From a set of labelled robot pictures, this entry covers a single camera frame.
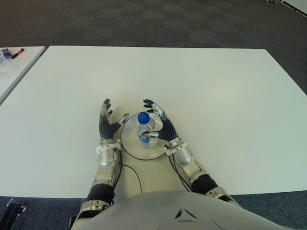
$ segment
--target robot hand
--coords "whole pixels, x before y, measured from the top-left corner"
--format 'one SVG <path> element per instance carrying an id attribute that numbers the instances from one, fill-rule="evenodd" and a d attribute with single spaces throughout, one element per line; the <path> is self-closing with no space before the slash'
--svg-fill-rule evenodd
<path id="1" fill-rule="evenodd" d="M 178 135 L 176 133 L 176 130 L 172 124 L 172 122 L 169 120 L 167 115 L 165 114 L 164 110 L 158 106 L 155 102 L 146 99 L 143 100 L 145 105 L 145 108 L 151 108 L 147 110 L 149 113 L 156 113 L 160 116 L 163 127 L 160 131 L 151 131 L 151 132 L 143 132 L 142 137 L 145 138 L 159 138 L 166 141 L 172 141 L 176 138 L 178 138 Z"/>
<path id="2" fill-rule="evenodd" d="M 129 117 L 129 114 L 125 114 L 121 119 L 116 123 L 110 124 L 109 118 L 113 113 L 113 110 L 109 111 L 111 107 L 110 100 L 105 99 L 104 103 L 101 106 L 100 119 L 99 119 L 99 134 L 101 140 L 104 139 L 113 139 L 114 134 L 119 130 L 119 128 L 126 122 Z"/>

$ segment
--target second white table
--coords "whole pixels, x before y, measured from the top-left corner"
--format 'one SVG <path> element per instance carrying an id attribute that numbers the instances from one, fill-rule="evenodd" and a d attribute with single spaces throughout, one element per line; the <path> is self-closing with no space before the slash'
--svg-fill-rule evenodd
<path id="1" fill-rule="evenodd" d="M 45 50 L 44 46 L 23 48 L 25 51 L 18 57 L 0 66 L 0 104 Z M 21 47 L 8 47 L 8 49 L 14 55 Z"/>

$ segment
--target white table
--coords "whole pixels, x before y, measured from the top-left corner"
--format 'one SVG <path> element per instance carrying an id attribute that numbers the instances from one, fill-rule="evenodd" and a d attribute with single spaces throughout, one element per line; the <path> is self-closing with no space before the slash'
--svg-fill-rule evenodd
<path id="1" fill-rule="evenodd" d="M 21 49 L 21 47 L 7 48 L 12 55 Z M 44 46 L 23 48 L 24 52 L 22 52 L 17 58 L 7 62 L 3 70 L 0 69 L 0 104 L 45 50 Z"/>
<path id="2" fill-rule="evenodd" d="M 0 106 L 0 195 L 87 196 L 107 97 L 113 120 L 156 101 L 230 194 L 307 189 L 307 97 L 266 50 L 51 46 Z M 123 160 L 183 189 L 167 158 Z M 123 168 L 116 196 L 138 192 Z"/>
<path id="3" fill-rule="evenodd" d="M 307 13 L 307 0 L 283 0 L 282 2 L 284 1 L 300 11 Z"/>

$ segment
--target dark floor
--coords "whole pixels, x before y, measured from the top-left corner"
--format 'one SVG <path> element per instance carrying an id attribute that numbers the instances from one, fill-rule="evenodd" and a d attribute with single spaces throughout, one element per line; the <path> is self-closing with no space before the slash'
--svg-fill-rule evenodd
<path id="1" fill-rule="evenodd" d="M 0 0 L 0 47 L 153 46 L 262 48 L 307 93 L 307 18 L 262 0 Z M 239 195 L 242 207 L 307 229 L 307 191 Z M 9 199 L 0 197 L 0 217 Z M 13 227 L 64 230 L 81 199 L 21 198 Z"/>

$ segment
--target humanoid robot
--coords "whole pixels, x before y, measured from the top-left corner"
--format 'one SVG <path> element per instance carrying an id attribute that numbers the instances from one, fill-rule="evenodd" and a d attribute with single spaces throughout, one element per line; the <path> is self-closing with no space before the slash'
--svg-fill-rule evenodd
<path id="1" fill-rule="evenodd" d="M 155 191 L 138 194 L 114 204 L 114 189 L 122 167 L 121 144 L 114 134 L 127 121 L 125 114 L 110 124 L 110 100 L 102 105 L 99 120 L 100 146 L 98 171 L 87 200 L 81 206 L 71 230 L 284 230 L 256 214 L 244 210 L 219 187 L 197 162 L 177 134 L 164 110 L 151 100 L 144 100 L 147 112 L 162 121 L 160 131 L 146 131 L 144 138 L 166 140 L 163 148 L 179 179 L 190 192 Z"/>

